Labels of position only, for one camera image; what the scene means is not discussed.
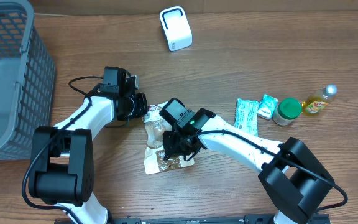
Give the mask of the small teal white box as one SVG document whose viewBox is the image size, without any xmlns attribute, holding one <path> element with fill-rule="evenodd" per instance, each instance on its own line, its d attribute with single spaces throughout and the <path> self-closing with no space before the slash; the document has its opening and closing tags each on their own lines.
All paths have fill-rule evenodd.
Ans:
<svg viewBox="0 0 358 224">
<path fill-rule="evenodd" d="M 277 103 L 277 98 L 264 94 L 257 110 L 257 115 L 266 120 L 270 120 L 273 116 Z"/>
</svg>

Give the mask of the yellow liquid bottle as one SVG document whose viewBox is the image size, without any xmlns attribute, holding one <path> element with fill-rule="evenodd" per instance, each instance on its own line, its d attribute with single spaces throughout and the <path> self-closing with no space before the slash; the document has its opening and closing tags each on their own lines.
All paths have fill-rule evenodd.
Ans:
<svg viewBox="0 0 358 224">
<path fill-rule="evenodd" d="M 337 86 L 327 85 L 316 90 L 302 102 L 302 113 L 308 116 L 318 115 L 327 105 L 331 104 L 337 95 Z"/>
</svg>

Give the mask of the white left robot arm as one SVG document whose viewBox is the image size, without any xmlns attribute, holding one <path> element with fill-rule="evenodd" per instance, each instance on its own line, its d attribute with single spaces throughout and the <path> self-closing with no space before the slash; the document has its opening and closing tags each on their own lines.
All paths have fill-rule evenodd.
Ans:
<svg viewBox="0 0 358 224">
<path fill-rule="evenodd" d="M 127 123 L 147 112 L 137 75 L 105 67 L 98 79 L 89 92 L 81 92 L 83 104 L 71 116 L 35 129 L 22 181 L 22 198 L 28 206 L 61 210 L 72 223 L 113 223 L 111 212 L 93 192 L 93 140 L 107 124 Z"/>
</svg>

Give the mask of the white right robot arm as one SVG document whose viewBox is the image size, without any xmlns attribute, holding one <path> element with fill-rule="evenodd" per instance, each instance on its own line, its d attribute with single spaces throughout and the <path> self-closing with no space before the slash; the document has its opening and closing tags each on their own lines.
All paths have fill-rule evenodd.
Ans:
<svg viewBox="0 0 358 224">
<path fill-rule="evenodd" d="M 172 98 L 160 111 L 172 126 L 163 134 L 165 160 L 192 159 L 202 149 L 225 154 L 254 170 L 276 206 L 272 223 L 329 223 L 318 207 L 334 180 L 308 147 L 296 138 L 286 142 L 253 136 L 212 111 L 197 112 Z"/>
</svg>

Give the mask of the teal snack packet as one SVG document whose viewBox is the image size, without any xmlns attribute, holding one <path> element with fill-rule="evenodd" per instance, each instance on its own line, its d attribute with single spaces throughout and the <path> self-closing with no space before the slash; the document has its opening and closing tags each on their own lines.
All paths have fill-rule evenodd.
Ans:
<svg viewBox="0 0 358 224">
<path fill-rule="evenodd" d="M 258 136 L 258 101 L 237 99 L 234 126 L 253 136 Z"/>
</svg>

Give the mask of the green lid jar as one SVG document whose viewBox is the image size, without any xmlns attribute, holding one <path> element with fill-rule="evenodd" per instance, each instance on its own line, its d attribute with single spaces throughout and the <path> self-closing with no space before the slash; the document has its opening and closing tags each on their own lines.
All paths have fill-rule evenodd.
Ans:
<svg viewBox="0 0 358 224">
<path fill-rule="evenodd" d="M 273 120 L 281 126 L 292 123 L 301 114 L 302 107 L 295 98 L 285 98 L 277 106 L 273 113 Z"/>
</svg>

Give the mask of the beige brown snack bag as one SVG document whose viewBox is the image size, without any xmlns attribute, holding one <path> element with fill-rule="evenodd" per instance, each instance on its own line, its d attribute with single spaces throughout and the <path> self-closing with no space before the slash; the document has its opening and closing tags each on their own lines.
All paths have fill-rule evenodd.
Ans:
<svg viewBox="0 0 358 224">
<path fill-rule="evenodd" d="M 167 102 L 150 105 L 146 115 L 142 118 L 147 133 L 147 145 L 145 148 L 144 168 L 147 175 L 166 172 L 174 169 L 193 166 L 194 159 L 185 161 L 182 157 L 171 157 L 165 161 L 163 147 L 163 133 L 171 131 L 168 124 L 159 114 Z"/>
</svg>

